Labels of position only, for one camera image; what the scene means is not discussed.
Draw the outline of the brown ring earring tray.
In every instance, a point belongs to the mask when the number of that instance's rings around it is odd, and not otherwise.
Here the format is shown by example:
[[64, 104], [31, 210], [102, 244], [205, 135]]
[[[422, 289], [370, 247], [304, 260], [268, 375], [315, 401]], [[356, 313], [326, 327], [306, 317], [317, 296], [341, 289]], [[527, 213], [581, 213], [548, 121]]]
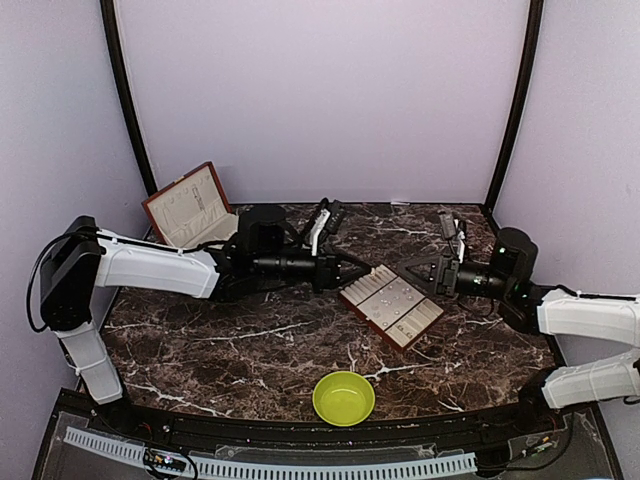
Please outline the brown ring earring tray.
[[343, 288], [339, 298], [399, 352], [413, 346], [444, 313], [384, 264]]

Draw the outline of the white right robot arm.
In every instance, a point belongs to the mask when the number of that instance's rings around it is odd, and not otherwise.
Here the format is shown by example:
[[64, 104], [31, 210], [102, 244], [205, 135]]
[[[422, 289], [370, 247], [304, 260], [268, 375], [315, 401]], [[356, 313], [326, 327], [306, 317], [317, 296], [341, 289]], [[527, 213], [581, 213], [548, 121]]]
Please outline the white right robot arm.
[[577, 366], [545, 369], [519, 393], [510, 424], [521, 434], [534, 432], [549, 410], [622, 399], [639, 399], [639, 298], [588, 294], [565, 285], [538, 285], [531, 280], [537, 245], [523, 231], [498, 231], [488, 262], [461, 256], [414, 257], [399, 264], [399, 273], [423, 292], [495, 300], [504, 322], [531, 335], [574, 335], [626, 344], [623, 354]]

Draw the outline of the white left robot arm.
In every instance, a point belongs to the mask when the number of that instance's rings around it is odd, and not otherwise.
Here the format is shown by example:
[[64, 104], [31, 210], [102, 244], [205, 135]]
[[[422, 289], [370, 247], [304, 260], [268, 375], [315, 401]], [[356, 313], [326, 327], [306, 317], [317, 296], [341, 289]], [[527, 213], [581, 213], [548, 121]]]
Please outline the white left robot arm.
[[79, 216], [39, 253], [31, 269], [25, 302], [39, 296], [33, 332], [52, 331], [84, 382], [91, 399], [103, 405], [101, 417], [120, 436], [141, 427], [140, 412], [124, 399], [126, 389], [114, 367], [90, 309], [97, 287], [167, 291], [196, 299], [230, 301], [261, 291], [307, 283], [321, 293], [371, 272], [350, 254], [325, 246], [336, 234], [345, 210], [322, 200], [302, 230], [274, 204], [255, 205], [238, 217], [226, 240], [194, 247], [171, 247], [100, 229], [93, 217]]

